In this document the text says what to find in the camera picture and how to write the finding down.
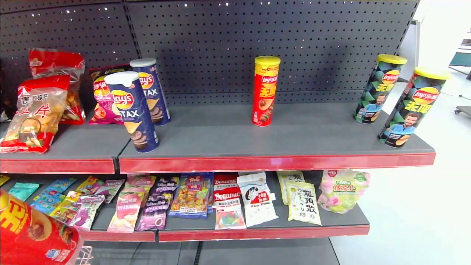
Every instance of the dark gray pegboard panel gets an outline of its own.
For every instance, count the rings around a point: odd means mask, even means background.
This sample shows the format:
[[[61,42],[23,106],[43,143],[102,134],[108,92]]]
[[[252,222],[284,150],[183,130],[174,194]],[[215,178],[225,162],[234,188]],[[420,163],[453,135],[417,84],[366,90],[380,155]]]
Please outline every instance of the dark gray pegboard panel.
[[[121,0],[0,0],[0,14],[41,8],[121,2]]]
[[[168,94],[253,90],[253,59],[282,60],[278,91],[362,90],[418,1],[165,1],[128,7]]]
[[[29,48],[80,52],[86,74],[81,86],[86,107],[94,104],[88,69],[127,63],[138,57],[121,3],[47,8],[0,15],[2,89],[16,102],[18,85],[31,74]]]

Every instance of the red snack bag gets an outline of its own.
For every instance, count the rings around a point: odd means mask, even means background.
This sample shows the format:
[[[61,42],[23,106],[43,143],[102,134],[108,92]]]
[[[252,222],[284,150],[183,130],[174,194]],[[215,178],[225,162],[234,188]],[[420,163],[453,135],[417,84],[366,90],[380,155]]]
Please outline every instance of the red snack bag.
[[[64,114],[70,76],[26,80],[18,87],[18,111],[0,143],[0,153],[49,150]]]
[[[85,72],[82,55],[55,49],[33,48],[29,51],[29,65],[34,79],[52,75],[70,75],[66,107],[61,123],[75,125],[85,123],[85,113],[79,98],[80,77]]]

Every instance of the gray shelf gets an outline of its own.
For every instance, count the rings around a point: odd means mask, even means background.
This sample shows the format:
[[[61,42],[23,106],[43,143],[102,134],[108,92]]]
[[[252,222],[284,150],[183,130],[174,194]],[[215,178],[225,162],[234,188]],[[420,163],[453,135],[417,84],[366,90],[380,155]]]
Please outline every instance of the gray shelf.
[[[268,127],[252,124],[249,105],[172,107],[171,122],[156,128],[159,147],[139,154],[128,144],[119,155],[121,172],[309,170],[433,164],[435,150],[416,135],[402,149],[379,142],[377,134],[388,115],[381,113],[375,124],[360,124],[352,117],[355,107],[356,103],[277,104],[273,122]],[[257,160],[256,165],[253,160],[230,160],[227,164],[224,160],[214,160],[260,157],[279,160]]]

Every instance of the teal candy package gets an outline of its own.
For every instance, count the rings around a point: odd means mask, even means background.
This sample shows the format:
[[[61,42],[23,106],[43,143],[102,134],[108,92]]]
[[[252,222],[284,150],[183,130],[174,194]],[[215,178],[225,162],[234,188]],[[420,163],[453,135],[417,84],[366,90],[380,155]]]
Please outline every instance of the teal candy package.
[[[15,183],[8,193],[17,197],[18,199],[25,201],[28,199],[37,189],[39,184],[37,183]]]

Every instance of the yellow candy package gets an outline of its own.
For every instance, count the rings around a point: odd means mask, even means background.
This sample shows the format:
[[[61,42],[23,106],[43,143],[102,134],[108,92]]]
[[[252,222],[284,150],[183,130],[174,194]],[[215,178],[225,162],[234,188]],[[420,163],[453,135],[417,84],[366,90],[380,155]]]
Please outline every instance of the yellow candy package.
[[[306,182],[286,182],[288,196],[288,221],[322,225],[316,204],[316,188]]]
[[[327,211],[344,214],[351,210],[370,185],[370,174],[353,170],[324,170],[317,200]]]
[[[288,192],[286,192],[286,182],[305,182],[301,171],[277,171],[278,180],[281,188],[281,198],[283,204],[288,205]]]

